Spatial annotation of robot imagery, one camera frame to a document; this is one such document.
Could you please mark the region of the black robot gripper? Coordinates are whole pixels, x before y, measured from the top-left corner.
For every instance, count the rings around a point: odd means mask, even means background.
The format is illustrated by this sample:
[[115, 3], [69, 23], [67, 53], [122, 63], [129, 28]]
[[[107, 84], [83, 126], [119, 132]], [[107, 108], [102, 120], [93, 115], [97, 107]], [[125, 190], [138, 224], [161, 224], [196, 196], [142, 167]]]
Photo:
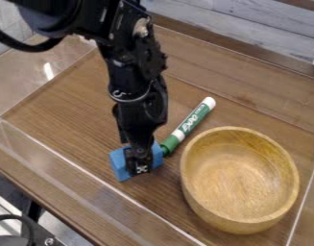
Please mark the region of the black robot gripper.
[[115, 117], [119, 139], [127, 143], [125, 154], [126, 171], [137, 176], [151, 171], [154, 132], [168, 123], [169, 93], [165, 86], [151, 86], [150, 91], [135, 99], [117, 89], [110, 93], [115, 100]]

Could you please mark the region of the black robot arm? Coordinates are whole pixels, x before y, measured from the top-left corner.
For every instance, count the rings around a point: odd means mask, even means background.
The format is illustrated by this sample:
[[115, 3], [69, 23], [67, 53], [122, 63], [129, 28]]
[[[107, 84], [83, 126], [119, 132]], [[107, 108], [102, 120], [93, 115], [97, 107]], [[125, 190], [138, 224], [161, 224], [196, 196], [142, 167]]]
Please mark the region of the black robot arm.
[[153, 168], [154, 133], [166, 124], [169, 93], [164, 79], [168, 54], [154, 34], [141, 0], [8, 0], [31, 29], [47, 41], [19, 49], [43, 52], [70, 35], [95, 41], [107, 64], [109, 94], [123, 151], [125, 167], [138, 175]]

